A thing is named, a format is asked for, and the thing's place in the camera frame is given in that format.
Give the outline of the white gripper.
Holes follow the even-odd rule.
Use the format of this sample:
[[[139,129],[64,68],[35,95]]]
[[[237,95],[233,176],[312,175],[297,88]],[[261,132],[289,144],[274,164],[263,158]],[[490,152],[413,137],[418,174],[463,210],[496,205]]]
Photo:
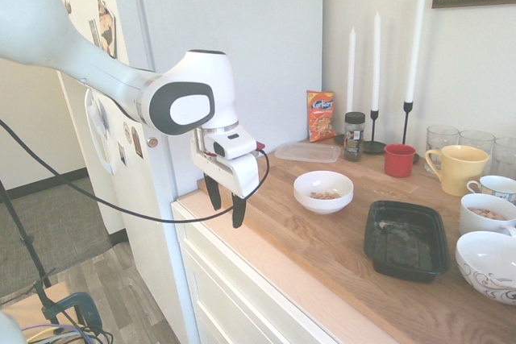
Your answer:
[[[191,140],[192,159],[204,174],[206,190],[214,210],[222,207],[218,188],[229,189],[232,199],[232,226],[243,225],[245,197],[259,184],[256,157],[257,142],[243,128],[198,128]]]

